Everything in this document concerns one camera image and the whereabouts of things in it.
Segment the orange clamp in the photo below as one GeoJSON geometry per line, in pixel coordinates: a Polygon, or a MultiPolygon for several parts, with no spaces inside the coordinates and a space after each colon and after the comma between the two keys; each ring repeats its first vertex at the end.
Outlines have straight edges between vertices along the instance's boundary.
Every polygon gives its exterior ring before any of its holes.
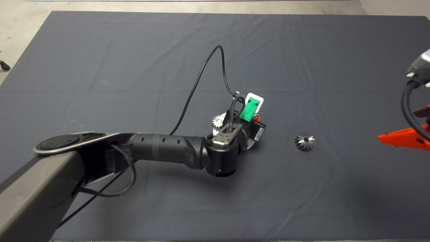
{"type": "MultiPolygon", "coordinates": [[[[422,127],[430,132],[429,125],[424,124],[422,127]]],[[[413,128],[382,134],[378,138],[385,145],[430,150],[430,142],[415,132],[413,128]]]]}

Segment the black cable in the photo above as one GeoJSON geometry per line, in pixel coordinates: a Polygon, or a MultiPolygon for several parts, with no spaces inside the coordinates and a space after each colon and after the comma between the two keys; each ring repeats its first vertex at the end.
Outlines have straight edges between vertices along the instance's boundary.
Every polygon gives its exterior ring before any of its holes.
{"type": "Polygon", "coordinates": [[[184,109],[182,110],[181,116],[179,117],[178,122],[176,123],[175,127],[173,128],[173,130],[169,133],[169,135],[173,135],[173,134],[176,132],[176,130],[178,129],[179,125],[181,125],[182,119],[184,118],[185,112],[187,111],[188,104],[190,104],[191,98],[193,97],[194,91],[196,90],[197,85],[199,84],[199,81],[200,81],[200,78],[202,77],[203,71],[205,70],[206,65],[208,64],[209,60],[211,59],[212,55],[215,53],[215,51],[216,51],[217,49],[220,49],[220,51],[221,51],[222,74],[223,74],[223,76],[224,76],[224,84],[225,84],[225,87],[227,88],[227,91],[228,91],[231,95],[233,95],[233,94],[234,94],[234,93],[233,93],[233,91],[231,91],[231,89],[230,89],[230,87],[228,86],[228,83],[227,83],[227,76],[226,76],[226,74],[225,74],[224,49],[222,48],[222,46],[221,46],[221,45],[217,45],[217,46],[213,49],[213,51],[209,54],[209,56],[206,58],[205,62],[203,63],[202,68],[200,69],[200,72],[199,72],[199,74],[197,75],[196,82],[194,83],[194,86],[193,86],[193,88],[191,89],[190,94],[188,95],[187,101],[185,102],[184,109]]]}
{"type": "MultiPolygon", "coordinates": [[[[103,192],[108,186],[110,186],[114,181],[116,181],[122,174],[124,174],[125,171],[121,171],[118,173],[112,180],[110,180],[104,187],[102,187],[99,192],[103,192]]],[[[84,209],[88,204],[90,204],[95,198],[97,198],[98,195],[93,195],[88,201],[86,201],[84,204],[82,204],[78,209],[76,209],[73,213],[71,213],[67,218],[63,219],[61,221],[60,225],[58,225],[58,228],[63,226],[63,224],[67,223],[71,218],[73,218],[77,213],[79,213],[82,209],[84,209]]]]}
{"type": "Polygon", "coordinates": [[[235,97],[233,98],[233,100],[231,101],[231,105],[230,105],[230,120],[229,120],[229,127],[228,130],[229,132],[231,132],[233,130],[233,120],[242,113],[242,111],[245,109],[245,99],[242,97],[235,97]],[[237,113],[237,115],[234,115],[234,108],[236,107],[236,102],[240,102],[242,103],[242,107],[240,109],[240,111],[237,113]]]}
{"type": "Polygon", "coordinates": [[[125,187],[115,192],[103,193],[103,192],[95,191],[85,187],[76,188],[77,192],[88,193],[88,194],[96,195],[100,197],[113,198],[113,197],[118,197],[126,194],[133,187],[134,183],[136,182],[136,167],[134,166],[133,157],[131,157],[127,151],[125,151],[123,148],[119,146],[111,145],[111,147],[114,148],[116,151],[118,151],[120,154],[122,154],[127,160],[127,163],[129,164],[130,169],[132,170],[132,178],[130,179],[129,183],[125,187]]]}
{"type": "Polygon", "coordinates": [[[114,181],[116,181],[122,174],[124,174],[125,171],[121,171],[119,174],[117,174],[112,180],[110,180],[104,187],[102,187],[100,190],[95,191],[95,190],[91,190],[91,189],[87,189],[87,188],[77,188],[78,192],[83,192],[83,193],[89,193],[92,194],[93,196],[88,199],[88,201],[86,201],[84,204],[82,204],[78,209],[76,209],[73,213],[71,213],[69,216],[67,216],[65,219],[63,219],[63,221],[61,221],[61,223],[59,224],[58,228],[63,226],[63,224],[65,224],[66,222],[68,222],[71,218],[73,218],[77,213],[79,213],[82,209],[84,209],[88,204],[90,204],[95,198],[101,196],[101,197],[116,197],[116,196],[120,196],[125,194],[126,192],[128,192],[131,187],[133,187],[134,183],[136,182],[136,168],[134,166],[134,162],[133,162],[133,158],[128,154],[127,151],[123,150],[122,148],[116,146],[116,145],[111,145],[112,148],[114,148],[115,150],[117,150],[119,153],[121,153],[127,160],[131,170],[132,170],[132,178],[129,182],[129,184],[127,186],[125,186],[123,189],[116,191],[116,192],[111,192],[111,193],[103,193],[103,191],[109,187],[114,181]]]}
{"type": "Polygon", "coordinates": [[[428,142],[430,142],[430,134],[425,129],[423,129],[422,126],[415,120],[414,115],[411,111],[411,107],[409,105],[409,99],[412,91],[414,89],[417,89],[420,85],[421,84],[417,81],[408,82],[408,85],[406,86],[402,94],[402,113],[408,124],[415,130],[415,132],[417,132],[428,142]]]}

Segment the gray tablecloth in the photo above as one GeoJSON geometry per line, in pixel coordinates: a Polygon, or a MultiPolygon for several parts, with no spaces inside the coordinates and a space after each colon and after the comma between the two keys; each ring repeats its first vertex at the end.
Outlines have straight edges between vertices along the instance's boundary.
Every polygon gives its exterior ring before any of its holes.
{"type": "MultiPolygon", "coordinates": [[[[377,139],[408,127],[400,96],[430,47],[424,17],[53,12],[0,87],[0,180],[55,135],[168,133],[217,44],[230,87],[265,98],[267,130],[236,173],[140,161],[129,193],[54,239],[430,239],[430,153],[377,139]],[[300,132],[311,152],[294,147],[300,132]]],[[[230,100],[217,53],[177,134],[207,135],[230,100]]]]}

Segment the metal gear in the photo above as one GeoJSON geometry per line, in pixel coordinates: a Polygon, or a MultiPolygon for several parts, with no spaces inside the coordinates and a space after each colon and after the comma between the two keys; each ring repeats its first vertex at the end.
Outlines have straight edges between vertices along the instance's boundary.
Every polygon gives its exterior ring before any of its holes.
{"type": "Polygon", "coordinates": [[[309,151],[315,145],[315,138],[305,133],[301,133],[294,139],[295,146],[301,151],[309,151]]]}
{"type": "Polygon", "coordinates": [[[212,128],[216,131],[219,131],[222,127],[222,123],[224,122],[225,113],[221,115],[217,115],[212,119],[212,128]]]}

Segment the label sticker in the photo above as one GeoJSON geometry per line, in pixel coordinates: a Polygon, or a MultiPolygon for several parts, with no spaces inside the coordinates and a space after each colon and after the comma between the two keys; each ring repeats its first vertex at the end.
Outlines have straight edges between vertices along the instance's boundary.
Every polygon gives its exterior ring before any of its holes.
{"type": "Polygon", "coordinates": [[[258,130],[257,134],[255,135],[255,141],[258,141],[260,139],[260,137],[263,134],[263,132],[264,132],[264,128],[260,128],[258,130]]]}

